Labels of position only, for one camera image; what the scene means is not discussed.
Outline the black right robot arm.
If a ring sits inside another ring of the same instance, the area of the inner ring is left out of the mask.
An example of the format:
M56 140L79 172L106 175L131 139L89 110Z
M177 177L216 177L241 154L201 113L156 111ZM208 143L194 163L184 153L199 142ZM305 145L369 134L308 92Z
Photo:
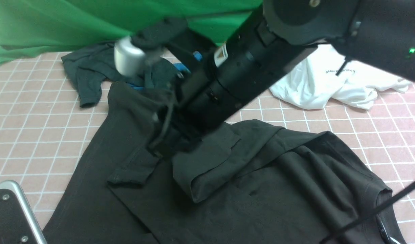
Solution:
M198 62L153 116L147 149L158 157L191 151L201 138L330 44L345 57L415 82L415 0L264 0L223 45Z

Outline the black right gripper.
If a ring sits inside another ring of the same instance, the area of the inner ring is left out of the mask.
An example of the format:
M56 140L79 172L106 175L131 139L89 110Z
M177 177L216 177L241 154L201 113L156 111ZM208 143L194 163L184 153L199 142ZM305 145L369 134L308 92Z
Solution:
M211 61L201 62L184 79L173 82L171 98L153 115L154 133L147 149L163 158L192 151L261 92L242 68L234 65L220 75Z

